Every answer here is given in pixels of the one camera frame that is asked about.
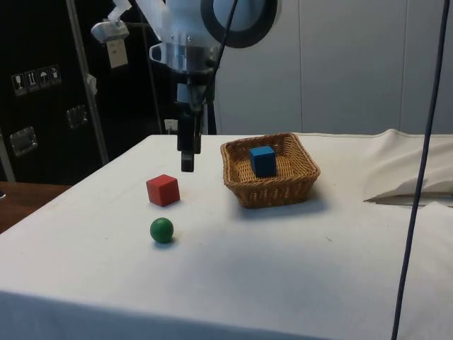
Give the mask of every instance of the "sticker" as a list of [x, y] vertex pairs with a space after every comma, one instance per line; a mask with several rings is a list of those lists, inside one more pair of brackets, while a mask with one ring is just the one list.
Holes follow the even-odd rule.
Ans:
[[40, 80], [41, 89], [46, 89], [52, 85], [52, 82], [50, 81], [50, 73], [47, 67], [38, 69], [38, 79]]
[[16, 96], [23, 96], [27, 94], [27, 86], [25, 85], [25, 76], [23, 73], [14, 74], [11, 76], [11, 81], [13, 82], [14, 93]]
[[107, 51], [112, 69], [129, 63], [127, 60], [126, 45], [123, 39], [107, 42]]
[[62, 75], [59, 73], [58, 65], [49, 66], [50, 81], [53, 85], [59, 85], [62, 83]]
[[35, 70], [25, 73], [25, 82], [27, 83], [29, 92], [34, 92], [40, 89], [38, 75]]

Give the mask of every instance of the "wicker basket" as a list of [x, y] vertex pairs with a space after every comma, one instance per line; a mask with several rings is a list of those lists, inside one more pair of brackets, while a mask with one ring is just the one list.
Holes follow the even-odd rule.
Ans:
[[[258, 178], [251, 168], [249, 150], [270, 146], [277, 157], [277, 176]], [[264, 208], [306, 200], [321, 173], [292, 133], [246, 138], [223, 144], [224, 183], [245, 208]]]

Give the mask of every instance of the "red cube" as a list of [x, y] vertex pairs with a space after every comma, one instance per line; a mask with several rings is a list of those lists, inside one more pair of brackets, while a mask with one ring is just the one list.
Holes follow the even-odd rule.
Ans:
[[149, 202], [165, 207], [180, 200], [178, 180], [160, 175], [147, 181]]

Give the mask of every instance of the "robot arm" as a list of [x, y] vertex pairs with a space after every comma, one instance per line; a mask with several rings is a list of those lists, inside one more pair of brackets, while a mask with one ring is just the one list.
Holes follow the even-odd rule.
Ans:
[[[235, 7], [235, 0], [136, 1], [161, 41], [151, 47], [150, 58], [167, 65], [173, 73], [174, 101], [182, 112], [178, 119], [181, 169], [193, 172], [194, 155], [201, 152], [203, 110], [214, 101], [214, 66], [232, 9], [226, 46], [246, 48], [269, 33], [280, 15], [281, 0], [238, 0]], [[130, 9], [130, 3], [114, 2], [116, 7], [108, 22], [95, 25], [91, 31], [102, 43], [128, 34], [120, 17]]]

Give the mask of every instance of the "blue cube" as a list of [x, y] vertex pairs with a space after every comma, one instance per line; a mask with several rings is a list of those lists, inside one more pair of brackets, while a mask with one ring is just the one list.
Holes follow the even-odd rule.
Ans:
[[250, 149], [250, 162], [257, 177], [277, 176], [277, 161], [272, 147]]

